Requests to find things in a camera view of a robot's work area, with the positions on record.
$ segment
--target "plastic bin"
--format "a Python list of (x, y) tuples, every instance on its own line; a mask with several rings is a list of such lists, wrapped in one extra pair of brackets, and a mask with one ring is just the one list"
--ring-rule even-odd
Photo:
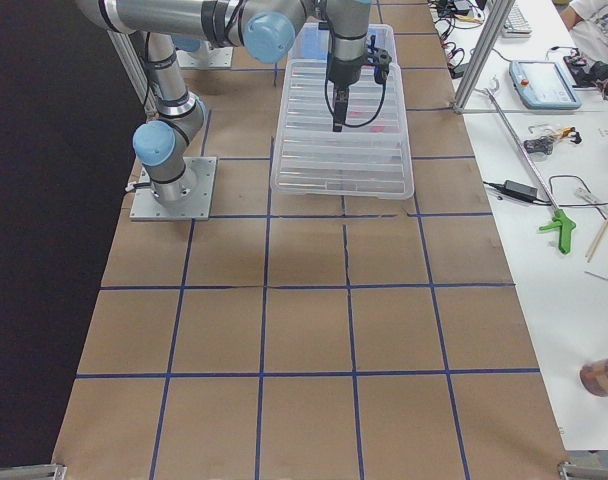
[[(375, 35), (375, 46), (384, 48), (397, 63), (395, 37), (389, 25), (372, 24), (368, 36)], [(288, 60), (323, 60), (328, 52), (328, 30), (318, 30), (317, 23), (305, 23), (288, 53)]]
[[(402, 75), (391, 64), (382, 110), (373, 123), (332, 131), (324, 100), (326, 62), (287, 63), (275, 139), (271, 186), (278, 192), (374, 196), (413, 195)], [(363, 68), (351, 86), (347, 123), (362, 123), (375, 113), (382, 86), (373, 69)], [(329, 82), (329, 98), (332, 83)]]

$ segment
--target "metal base plate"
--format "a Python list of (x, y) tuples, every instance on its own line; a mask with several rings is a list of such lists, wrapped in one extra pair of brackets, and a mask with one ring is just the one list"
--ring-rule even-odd
[(207, 58), (198, 59), (182, 50), (177, 51), (177, 61), (184, 70), (221, 70), (231, 68), (233, 47), (214, 48), (208, 52)]
[[(197, 186), (187, 198), (174, 203), (161, 204), (153, 196), (150, 188), (135, 191), (131, 220), (169, 221), (169, 220), (208, 220), (213, 198), (217, 157), (186, 157), (186, 166), (197, 175)], [(150, 182), (142, 169), (139, 182)]]

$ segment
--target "person's arm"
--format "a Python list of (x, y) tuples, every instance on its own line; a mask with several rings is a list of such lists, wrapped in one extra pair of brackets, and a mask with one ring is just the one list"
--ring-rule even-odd
[(584, 20), (571, 7), (566, 7), (564, 10), (562, 10), (560, 12), (560, 17), (562, 17), (562, 22), (564, 22), (564, 26), (567, 30), (570, 30), (575, 25)]

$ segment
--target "brown bottle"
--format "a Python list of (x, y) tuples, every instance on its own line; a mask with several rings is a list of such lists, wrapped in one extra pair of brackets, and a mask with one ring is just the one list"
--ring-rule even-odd
[(593, 395), (608, 397), (608, 358), (584, 365), (580, 380)]

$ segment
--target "green tool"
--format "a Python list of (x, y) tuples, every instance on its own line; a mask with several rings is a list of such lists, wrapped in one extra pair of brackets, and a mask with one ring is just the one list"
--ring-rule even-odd
[(499, 104), (497, 103), (497, 99), (495, 98), (493, 91), (491, 89), (487, 88), (485, 90), (485, 93), (488, 95), (488, 98), (491, 100), (491, 103), (493, 104), (493, 106), (495, 107), (495, 110), (497, 111), (498, 115), (502, 119), (502, 122), (504, 122), (504, 126), (507, 128), (507, 130), (511, 134), (511, 137), (513, 138), (515, 145), (517, 145), (517, 148), (519, 149), (520, 153), (522, 154), (522, 157), (524, 157), (524, 160), (526, 160), (526, 163), (528, 164), (528, 166), (531, 167), (531, 170), (537, 177), (537, 181), (540, 183), (540, 185), (546, 192), (546, 195), (548, 196), (549, 200), (551, 201), (551, 207), (553, 208), (553, 221), (551, 223), (549, 223), (548, 225), (544, 225), (544, 226), (540, 227), (540, 231), (555, 230), (555, 229), (559, 228), (560, 236), (559, 236), (559, 241), (558, 241), (558, 248), (559, 248), (560, 252), (562, 252), (564, 255), (566, 255), (567, 253), (569, 253), (571, 251), (571, 232), (573, 231), (573, 229), (576, 226), (575, 222), (573, 220), (571, 220), (570, 218), (568, 218), (566, 216), (566, 214), (564, 213), (564, 210), (562, 210), (560, 208), (559, 204), (555, 200), (555, 197), (553, 196), (553, 192), (551, 191), (548, 184), (544, 180), (544, 177), (542, 177), (542, 174), (540, 173), (540, 171), (535, 166), (535, 163), (533, 162), (530, 155), (526, 151), (526, 148), (524, 147), (524, 144), (520, 140), (520, 137), (518, 137), (517, 133), (515, 133), (515, 130), (513, 129), (510, 122), (508, 121), (506, 114), (504, 113), (504, 111), (500, 108)]

